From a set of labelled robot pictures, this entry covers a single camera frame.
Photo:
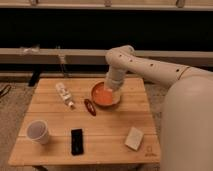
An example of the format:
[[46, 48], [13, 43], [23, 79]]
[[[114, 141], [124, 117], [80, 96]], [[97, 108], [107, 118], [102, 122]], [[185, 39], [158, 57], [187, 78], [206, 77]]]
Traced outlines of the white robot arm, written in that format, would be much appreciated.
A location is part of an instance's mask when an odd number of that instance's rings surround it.
[[213, 72], [139, 58], [130, 45], [106, 52], [106, 85], [119, 89], [130, 71], [165, 86], [160, 171], [213, 171]]

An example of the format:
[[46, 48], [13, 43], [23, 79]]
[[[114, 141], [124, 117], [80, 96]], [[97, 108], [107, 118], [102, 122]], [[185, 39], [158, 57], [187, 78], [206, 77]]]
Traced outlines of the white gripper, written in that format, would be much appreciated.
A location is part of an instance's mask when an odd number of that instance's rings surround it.
[[116, 91], [123, 85], [125, 75], [125, 70], [110, 68], [106, 74], [105, 85], [113, 91]]

